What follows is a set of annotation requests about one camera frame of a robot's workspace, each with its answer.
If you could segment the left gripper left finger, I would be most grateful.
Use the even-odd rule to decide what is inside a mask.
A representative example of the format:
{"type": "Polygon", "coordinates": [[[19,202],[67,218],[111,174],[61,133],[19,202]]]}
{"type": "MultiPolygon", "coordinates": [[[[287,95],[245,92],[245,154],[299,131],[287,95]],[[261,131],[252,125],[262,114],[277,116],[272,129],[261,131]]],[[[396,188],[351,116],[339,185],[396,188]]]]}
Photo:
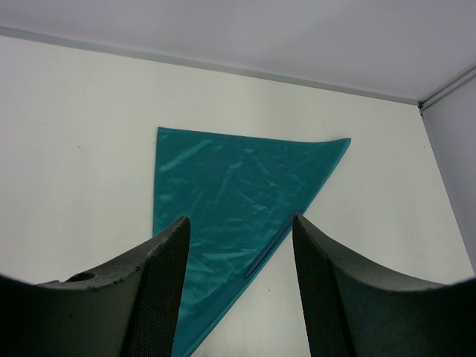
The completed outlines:
{"type": "Polygon", "coordinates": [[[170,356],[190,220],[66,281],[1,278],[3,356],[170,356]]]}

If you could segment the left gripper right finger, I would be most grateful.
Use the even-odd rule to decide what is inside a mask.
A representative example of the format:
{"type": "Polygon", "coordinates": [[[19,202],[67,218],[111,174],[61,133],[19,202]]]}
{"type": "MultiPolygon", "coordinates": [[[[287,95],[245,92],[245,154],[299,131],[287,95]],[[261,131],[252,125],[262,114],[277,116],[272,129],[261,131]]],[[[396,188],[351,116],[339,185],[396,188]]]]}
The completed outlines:
{"type": "Polygon", "coordinates": [[[445,285],[399,273],[301,214],[292,242],[312,356],[475,355],[475,279],[445,285]]]}

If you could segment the teal cloth napkin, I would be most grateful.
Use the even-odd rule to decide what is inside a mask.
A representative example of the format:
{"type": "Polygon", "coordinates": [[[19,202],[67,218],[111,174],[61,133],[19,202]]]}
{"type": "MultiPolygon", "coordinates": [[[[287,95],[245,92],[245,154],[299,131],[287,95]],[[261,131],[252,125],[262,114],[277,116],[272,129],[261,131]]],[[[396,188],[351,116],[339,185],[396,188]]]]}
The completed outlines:
{"type": "Polygon", "coordinates": [[[300,142],[161,127],[152,230],[190,220],[174,356],[190,356],[314,201],[351,140],[300,142]]]}

